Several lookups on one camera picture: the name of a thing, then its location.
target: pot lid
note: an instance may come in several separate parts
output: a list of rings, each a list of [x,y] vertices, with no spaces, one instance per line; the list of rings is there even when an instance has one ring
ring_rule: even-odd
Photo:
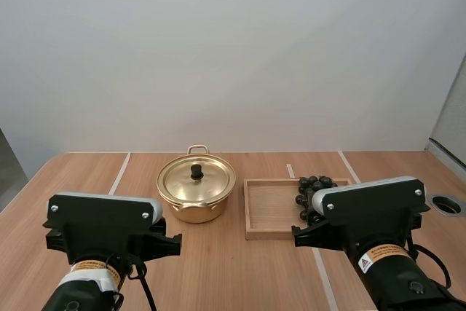
[[[193,154],[203,148],[205,153]],[[160,194],[173,204],[186,202],[219,202],[233,190],[236,175],[232,166],[213,156],[204,145],[189,147],[187,155],[163,167],[157,179]]]

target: pot handle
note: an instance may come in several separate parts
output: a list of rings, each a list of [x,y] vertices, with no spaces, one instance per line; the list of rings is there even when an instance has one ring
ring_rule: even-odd
[[[188,148],[187,154],[191,154],[193,149],[204,149],[206,154],[210,154],[209,149],[205,145],[192,145]]]
[[[206,203],[199,202],[199,203],[183,203],[179,206],[176,206],[176,205],[172,205],[172,206],[173,206],[173,209],[175,209],[176,211],[183,211],[188,208],[209,208],[213,210],[217,205],[214,205],[213,207],[209,207]]]

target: white wall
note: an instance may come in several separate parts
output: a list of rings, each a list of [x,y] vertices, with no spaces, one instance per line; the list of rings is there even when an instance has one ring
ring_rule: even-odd
[[[0,0],[0,127],[67,151],[421,149],[466,0]]]

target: lid knob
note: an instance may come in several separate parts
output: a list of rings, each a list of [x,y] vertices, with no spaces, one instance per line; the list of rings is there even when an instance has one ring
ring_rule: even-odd
[[[204,173],[202,172],[201,164],[193,164],[191,166],[191,178],[193,180],[200,180],[204,177]]]

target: screw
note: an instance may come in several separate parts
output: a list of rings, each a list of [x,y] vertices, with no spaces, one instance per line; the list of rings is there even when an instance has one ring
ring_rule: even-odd
[[[409,290],[416,293],[416,294],[423,294],[424,293],[424,286],[416,282],[415,280],[411,281],[409,283]]]

